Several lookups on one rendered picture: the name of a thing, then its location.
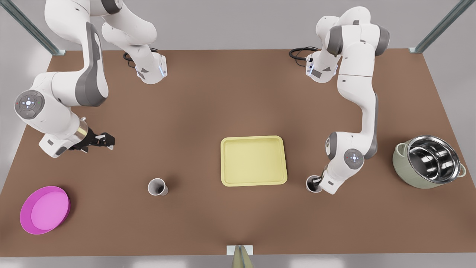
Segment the white cup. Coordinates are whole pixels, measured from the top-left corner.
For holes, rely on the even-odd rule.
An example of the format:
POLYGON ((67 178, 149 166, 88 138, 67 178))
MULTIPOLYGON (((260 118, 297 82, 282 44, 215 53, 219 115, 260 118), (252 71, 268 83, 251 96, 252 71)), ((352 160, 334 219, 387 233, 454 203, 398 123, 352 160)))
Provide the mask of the white cup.
POLYGON ((322 191, 321 186, 319 185, 319 187, 315 187, 315 186, 313 185, 313 178, 314 178, 315 176, 318 176, 318 175, 311 175, 311 176, 309 176, 309 177, 307 178, 307 180, 306 180, 306 188, 307 188, 307 190, 308 190, 309 192, 311 192, 311 193, 320 193, 320 192, 322 191))
POLYGON ((153 196, 165 196, 168 193, 168 187, 164 180, 154 178, 148 183, 148 193, 153 196))

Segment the yellow rectangular tray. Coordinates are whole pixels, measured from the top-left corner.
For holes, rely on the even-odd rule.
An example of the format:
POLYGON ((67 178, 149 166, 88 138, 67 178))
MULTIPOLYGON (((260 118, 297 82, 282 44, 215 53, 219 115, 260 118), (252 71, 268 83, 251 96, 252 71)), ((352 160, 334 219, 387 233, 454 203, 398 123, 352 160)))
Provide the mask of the yellow rectangular tray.
POLYGON ((221 182, 227 187, 287 182, 284 142, 277 135, 227 137, 220 151, 221 182))

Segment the pink round bowl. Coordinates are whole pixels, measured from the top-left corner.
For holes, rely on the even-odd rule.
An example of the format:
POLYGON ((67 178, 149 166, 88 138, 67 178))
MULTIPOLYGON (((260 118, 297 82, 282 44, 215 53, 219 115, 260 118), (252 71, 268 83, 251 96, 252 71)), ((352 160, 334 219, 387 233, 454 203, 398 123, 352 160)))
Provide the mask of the pink round bowl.
POLYGON ((69 212, 67 193, 60 187, 50 185, 36 190, 26 199, 19 220, 24 231, 40 235, 62 224, 69 212))

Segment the green pot with steel inside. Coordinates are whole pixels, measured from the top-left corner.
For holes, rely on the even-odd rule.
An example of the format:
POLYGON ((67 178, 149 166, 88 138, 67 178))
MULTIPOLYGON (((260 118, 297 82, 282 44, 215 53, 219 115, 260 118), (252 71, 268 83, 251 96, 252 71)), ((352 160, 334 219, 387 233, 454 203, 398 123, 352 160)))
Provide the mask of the green pot with steel inside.
POLYGON ((466 175, 454 148, 432 135, 420 135, 395 147, 392 163, 397 175, 408 185, 432 189, 466 175))

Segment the silver frame post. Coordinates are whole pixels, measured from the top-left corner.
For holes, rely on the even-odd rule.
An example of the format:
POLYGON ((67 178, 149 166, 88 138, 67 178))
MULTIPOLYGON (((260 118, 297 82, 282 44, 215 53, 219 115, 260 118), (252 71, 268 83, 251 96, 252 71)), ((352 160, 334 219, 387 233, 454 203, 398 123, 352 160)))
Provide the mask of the silver frame post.
POLYGON ((52 56, 65 55, 65 50, 58 49, 49 38, 11 1, 0 0, 0 6, 10 14, 36 41, 43 46, 52 56))
POLYGON ((442 33, 459 18, 476 0, 459 0, 447 15, 420 41, 420 43, 409 48, 410 53, 423 53, 442 33))
POLYGON ((252 245, 228 245, 226 255, 233 255, 231 268, 255 268, 250 255, 253 255, 252 245))

